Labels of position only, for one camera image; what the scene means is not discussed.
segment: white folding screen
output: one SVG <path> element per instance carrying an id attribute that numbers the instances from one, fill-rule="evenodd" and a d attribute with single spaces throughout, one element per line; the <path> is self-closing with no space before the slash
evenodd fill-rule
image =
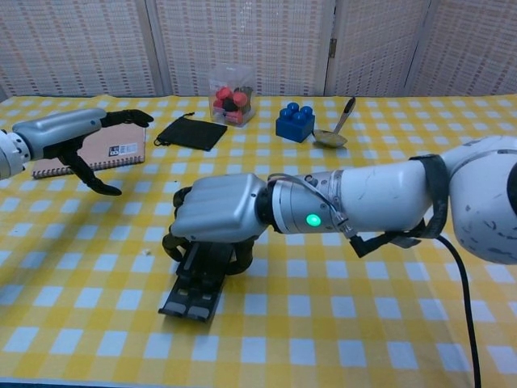
<path id="1" fill-rule="evenodd" d="M 0 9 L 8 96 L 161 93 L 143 0 L 0 0 Z"/>
<path id="2" fill-rule="evenodd" d="M 338 0 L 326 95 L 399 95 L 430 0 Z"/>
<path id="3" fill-rule="evenodd" d="M 517 1 L 440 0 L 412 95 L 517 93 Z"/>
<path id="4" fill-rule="evenodd" d="M 323 94 L 334 0 L 148 0 L 147 5 L 170 93 L 206 94 L 209 69 L 229 62 L 256 69 L 259 94 Z"/>

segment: barcode label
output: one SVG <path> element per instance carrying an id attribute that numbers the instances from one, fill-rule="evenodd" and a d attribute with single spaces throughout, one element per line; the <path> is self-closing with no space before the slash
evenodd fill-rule
<path id="1" fill-rule="evenodd" d="M 113 147 L 110 147 L 108 156 L 135 154 L 137 152 L 137 149 L 138 146 L 136 143 L 114 145 Z"/>

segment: blue duplo block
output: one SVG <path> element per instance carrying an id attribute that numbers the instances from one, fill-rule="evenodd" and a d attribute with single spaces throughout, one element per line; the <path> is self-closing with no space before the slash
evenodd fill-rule
<path id="1" fill-rule="evenodd" d="M 315 119 L 311 107 L 300 109 L 297 103 L 290 103 L 276 119 L 276 136 L 301 143 L 314 130 Z"/>

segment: green led light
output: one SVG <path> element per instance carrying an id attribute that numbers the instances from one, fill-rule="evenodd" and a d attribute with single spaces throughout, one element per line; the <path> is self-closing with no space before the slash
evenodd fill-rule
<path id="1" fill-rule="evenodd" d="M 322 224 L 322 220 L 320 217 L 318 217 L 316 214 L 310 214 L 307 216 L 307 218 L 305 219 L 307 221 L 307 223 L 311 226 L 320 226 Z"/>

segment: yellow checkered tablecloth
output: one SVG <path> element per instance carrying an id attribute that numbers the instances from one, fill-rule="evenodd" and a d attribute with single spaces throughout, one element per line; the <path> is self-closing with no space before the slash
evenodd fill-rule
<path id="1" fill-rule="evenodd" d="M 75 108 L 139 108 L 155 118 L 146 161 L 100 171 L 120 197 L 75 176 L 0 181 L 0 377 L 173 386 L 472 386 L 456 265 L 439 243 L 382 247 L 358 259 L 337 234 L 268 230 L 249 271 L 227 278 L 212 323 L 158 314 L 175 281 L 161 246 L 172 196 L 205 175 L 301 174 L 441 153 L 475 137 L 513 134 L 517 95 L 358 98 L 348 150 L 275 136 L 290 101 L 332 129 L 345 98 L 257 99 L 244 128 L 211 152 L 155 147 L 175 117 L 208 120 L 204 98 L 14 97 L 0 128 Z M 453 242 L 452 226 L 445 230 Z M 465 251 L 485 386 L 517 382 L 517 268 Z"/>

